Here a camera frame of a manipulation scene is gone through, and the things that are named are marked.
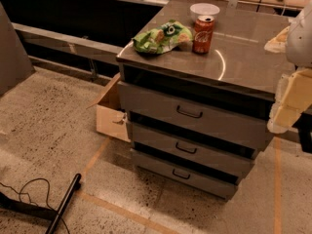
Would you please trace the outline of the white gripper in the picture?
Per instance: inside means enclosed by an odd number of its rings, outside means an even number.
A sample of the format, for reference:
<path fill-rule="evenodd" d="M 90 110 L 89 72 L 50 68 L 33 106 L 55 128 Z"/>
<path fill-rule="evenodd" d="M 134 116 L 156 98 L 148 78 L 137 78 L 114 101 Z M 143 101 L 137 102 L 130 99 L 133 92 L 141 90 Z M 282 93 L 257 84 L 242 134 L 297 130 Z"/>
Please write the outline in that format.
<path fill-rule="evenodd" d="M 269 40 L 264 50 L 279 54 L 286 52 L 287 60 L 298 67 L 312 67 L 312 1 L 285 27 Z M 283 134 L 312 105 L 312 69 L 299 68 L 292 75 L 283 74 L 275 94 L 268 130 Z"/>

